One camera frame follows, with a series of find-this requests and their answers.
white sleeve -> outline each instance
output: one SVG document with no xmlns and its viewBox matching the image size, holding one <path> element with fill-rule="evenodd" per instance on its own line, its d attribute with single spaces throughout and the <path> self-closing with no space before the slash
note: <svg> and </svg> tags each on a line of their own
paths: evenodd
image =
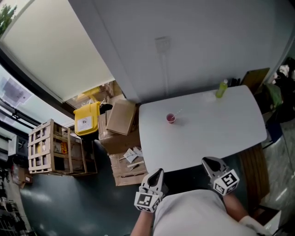
<svg viewBox="0 0 295 236">
<path fill-rule="evenodd" d="M 271 236 L 271 233 L 266 228 L 264 228 L 261 224 L 259 224 L 250 216 L 245 216 L 243 219 L 240 220 L 239 223 L 253 229 L 257 234 Z"/>
</svg>

yellow lid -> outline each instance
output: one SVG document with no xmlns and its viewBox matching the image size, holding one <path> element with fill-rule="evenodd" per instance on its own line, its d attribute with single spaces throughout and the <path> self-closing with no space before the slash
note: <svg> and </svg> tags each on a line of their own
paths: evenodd
<svg viewBox="0 0 295 236">
<path fill-rule="evenodd" d="M 88 104 L 74 111 L 75 133 L 78 136 L 88 135 L 98 130 L 98 116 L 100 114 L 100 102 Z"/>
</svg>

person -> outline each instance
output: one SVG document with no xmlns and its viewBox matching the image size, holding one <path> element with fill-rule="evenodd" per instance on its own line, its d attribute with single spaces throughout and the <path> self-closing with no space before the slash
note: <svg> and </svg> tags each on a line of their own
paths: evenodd
<svg viewBox="0 0 295 236">
<path fill-rule="evenodd" d="M 269 236 L 230 193 L 198 189 L 165 197 L 155 212 L 141 211 L 131 236 Z"/>
</svg>

yellow bin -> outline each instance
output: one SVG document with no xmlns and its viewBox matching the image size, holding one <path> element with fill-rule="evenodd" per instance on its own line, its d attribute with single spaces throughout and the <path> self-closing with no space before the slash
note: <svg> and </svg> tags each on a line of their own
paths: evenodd
<svg viewBox="0 0 295 236">
<path fill-rule="evenodd" d="M 74 111 L 75 133 L 81 138 L 98 139 L 100 102 L 88 104 Z"/>
</svg>

dark green floor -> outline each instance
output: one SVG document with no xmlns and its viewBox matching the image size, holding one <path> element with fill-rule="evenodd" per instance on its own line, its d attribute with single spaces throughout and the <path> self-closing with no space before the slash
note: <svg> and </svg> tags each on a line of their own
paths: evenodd
<svg viewBox="0 0 295 236">
<path fill-rule="evenodd" d="M 123 236 L 129 234 L 139 211 L 133 206 L 138 185 L 115 187 L 111 163 L 97 145 L 99 174 L 73 178 L 34 175 L 33 184 L 21 190 L 27 218 L 41 236 Z M 224 159 L 241 181 L 236 196 L 246 206 L 246 186 L 236 156 Z M 169 172 L 165 182 L 173 192 L 207 188 L 201 166 Z"/>
</svg>

